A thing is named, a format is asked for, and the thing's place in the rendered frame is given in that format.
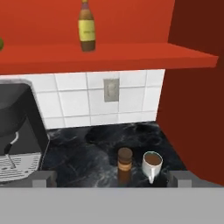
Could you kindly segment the red open cabinet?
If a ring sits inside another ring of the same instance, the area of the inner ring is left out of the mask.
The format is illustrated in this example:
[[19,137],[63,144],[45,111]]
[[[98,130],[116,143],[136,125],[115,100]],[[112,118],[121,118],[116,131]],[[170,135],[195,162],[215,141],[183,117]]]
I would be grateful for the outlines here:
[[[185,166],[224,186],[224,0],[0,0],[0,78],[34,84],[49,128],[156,121]],[[104,101],[118,79],[119,101]]]

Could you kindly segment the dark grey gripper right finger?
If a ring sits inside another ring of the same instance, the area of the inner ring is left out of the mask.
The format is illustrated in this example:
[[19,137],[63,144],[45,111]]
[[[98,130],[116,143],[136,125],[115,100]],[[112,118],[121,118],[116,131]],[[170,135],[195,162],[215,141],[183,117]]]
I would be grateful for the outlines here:
[[201,179],[190,171],[169,171],[167,185],[177,188],[214,187],[214,183]]

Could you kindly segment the black coffee machine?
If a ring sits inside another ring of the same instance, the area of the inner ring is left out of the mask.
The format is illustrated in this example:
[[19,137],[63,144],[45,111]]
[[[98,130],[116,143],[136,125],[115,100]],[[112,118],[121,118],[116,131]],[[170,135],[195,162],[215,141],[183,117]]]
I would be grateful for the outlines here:
[[50,139],[28,80],[0,80],[0,186],[43,165]]

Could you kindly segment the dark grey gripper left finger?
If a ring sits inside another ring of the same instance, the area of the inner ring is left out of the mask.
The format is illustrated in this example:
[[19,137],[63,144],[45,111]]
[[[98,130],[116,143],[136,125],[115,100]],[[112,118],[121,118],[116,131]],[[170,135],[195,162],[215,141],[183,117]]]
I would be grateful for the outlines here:
[[55,171],[35,171],[31,175],[33,187],[56,187],[57,173]]

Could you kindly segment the white mug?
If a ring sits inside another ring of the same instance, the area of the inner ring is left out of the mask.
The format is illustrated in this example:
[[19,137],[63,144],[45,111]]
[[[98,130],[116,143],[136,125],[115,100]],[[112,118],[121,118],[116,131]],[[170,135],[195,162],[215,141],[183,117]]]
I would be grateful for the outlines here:
[[155,151],[146,151],[143,154],[142,171],[151,184],[160,173],[162,163],[162,157]]

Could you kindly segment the grey wall switch plate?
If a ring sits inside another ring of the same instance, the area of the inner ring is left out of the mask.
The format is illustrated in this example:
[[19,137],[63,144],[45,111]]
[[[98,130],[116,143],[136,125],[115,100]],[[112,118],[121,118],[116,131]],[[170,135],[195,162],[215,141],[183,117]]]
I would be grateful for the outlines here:
[[105,79],[103,81],[105,102],[119,101],[119,85],[120,81],[118,79]]

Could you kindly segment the brown spice bottle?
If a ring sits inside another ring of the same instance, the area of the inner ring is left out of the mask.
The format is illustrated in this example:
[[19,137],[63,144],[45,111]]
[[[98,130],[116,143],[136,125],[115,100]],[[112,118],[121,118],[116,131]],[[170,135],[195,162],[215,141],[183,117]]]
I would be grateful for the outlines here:
[[121,148],[118,150],[117,156],[118,183],[120,186],[127,186],[131,179],[132,150],[129,148]]

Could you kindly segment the brown bottle with yellow label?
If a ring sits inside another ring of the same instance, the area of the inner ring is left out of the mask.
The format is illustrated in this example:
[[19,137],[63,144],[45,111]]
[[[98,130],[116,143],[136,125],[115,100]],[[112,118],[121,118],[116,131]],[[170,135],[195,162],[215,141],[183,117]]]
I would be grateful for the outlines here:
[[95,20],[89,9],[88,0],[81,0],[78,31],[82,51],[93,51],[95,49]]

